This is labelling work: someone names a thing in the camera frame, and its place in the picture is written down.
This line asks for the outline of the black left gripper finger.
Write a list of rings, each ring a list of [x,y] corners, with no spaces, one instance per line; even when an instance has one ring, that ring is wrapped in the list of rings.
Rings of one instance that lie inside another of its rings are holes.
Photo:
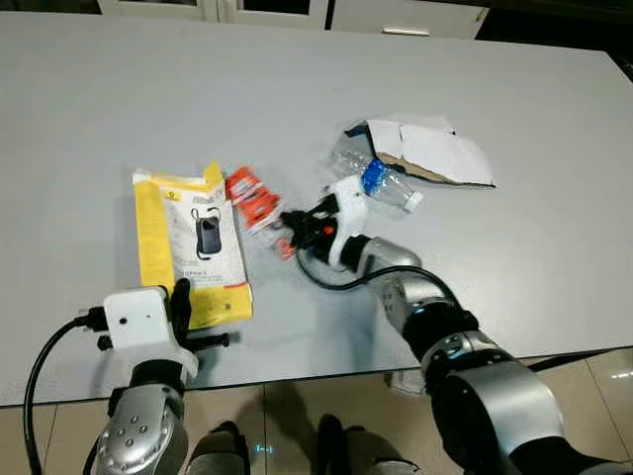
[[[178,279],[168,294],[168,318],[176,342],[186,342],[193,304],[190,300],[191,282],[189,279]]]

